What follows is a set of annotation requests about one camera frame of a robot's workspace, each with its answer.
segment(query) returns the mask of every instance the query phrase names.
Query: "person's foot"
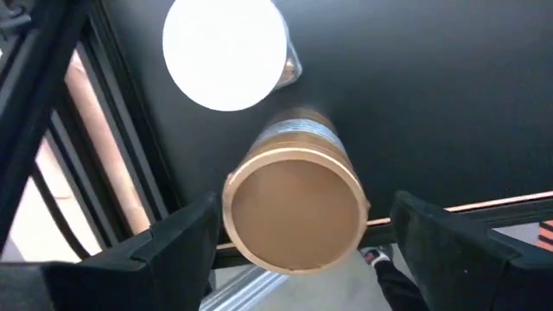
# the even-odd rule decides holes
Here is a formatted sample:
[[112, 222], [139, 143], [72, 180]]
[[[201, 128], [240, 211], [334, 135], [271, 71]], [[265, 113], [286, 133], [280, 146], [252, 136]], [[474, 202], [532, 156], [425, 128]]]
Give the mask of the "person's foot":
[[393, 259], [393, 249], [391, 245], [379, 247], [367, 247], [359, 251], [365, 262], [374, 267], [381, 261], [391, 261]]

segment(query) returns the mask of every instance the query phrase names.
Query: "white paper circle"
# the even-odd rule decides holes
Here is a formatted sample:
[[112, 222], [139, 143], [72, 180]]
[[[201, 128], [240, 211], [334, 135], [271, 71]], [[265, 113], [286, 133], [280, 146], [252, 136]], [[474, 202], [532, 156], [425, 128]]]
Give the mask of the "white paper circle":
[[163, 28], [173, 81], [197, 104], [238, 111], [280, 79], [287, 30], [270, 0], [176, 0]]

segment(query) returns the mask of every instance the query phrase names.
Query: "cable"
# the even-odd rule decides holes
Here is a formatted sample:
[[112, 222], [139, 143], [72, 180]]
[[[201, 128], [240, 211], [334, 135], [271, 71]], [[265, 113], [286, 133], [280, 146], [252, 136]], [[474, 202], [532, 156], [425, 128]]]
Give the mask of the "cable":
[[38, 168], [38, 165], [36, 165], [36, 163], [33, 166], [31, 177], [35, 181], [35, 185], [38, 188], [38, 191], [41, 193], [42, 199], [46, 204], [46, 208], [54, 219], [54, 223], [58, 226], [58, 229], [60, 229], [61, 235], [63, 236], [63, 238], [65, 238], [65, 240], [69, 244], [69, 247], [71, 247], [71, 249], [81, 260], [89, 258], [90, 253], [80, 243], [80, 241], [71, 230], [71, 227], [67, 223], [67, 220], [63, 217], [60, 207], [58, 206], [58, 203], [55, 201], [54, 196], [50, 192], [48, 184], [44, 180], [44, 176], [42, 175], [42, 172]]

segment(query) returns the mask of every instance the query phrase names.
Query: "black pants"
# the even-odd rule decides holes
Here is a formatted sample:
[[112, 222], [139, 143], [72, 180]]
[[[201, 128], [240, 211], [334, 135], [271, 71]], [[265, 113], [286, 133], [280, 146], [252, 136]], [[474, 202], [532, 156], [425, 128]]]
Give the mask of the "black pants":
[[428, 311], [418, 287], [393, 263], [381, 261], [374, 265], [378, 284], [393, 311]]

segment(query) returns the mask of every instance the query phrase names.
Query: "sneaker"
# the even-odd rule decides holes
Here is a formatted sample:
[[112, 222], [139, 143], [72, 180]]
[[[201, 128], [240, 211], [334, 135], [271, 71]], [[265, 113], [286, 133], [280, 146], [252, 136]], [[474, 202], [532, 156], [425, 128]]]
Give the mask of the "sneaker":
[[365, 262], [374, 267], [381, 261], [391, 261], [393, 259], [393, 249], [391, 245], [379, 247], [367, 247], [359, 251]]

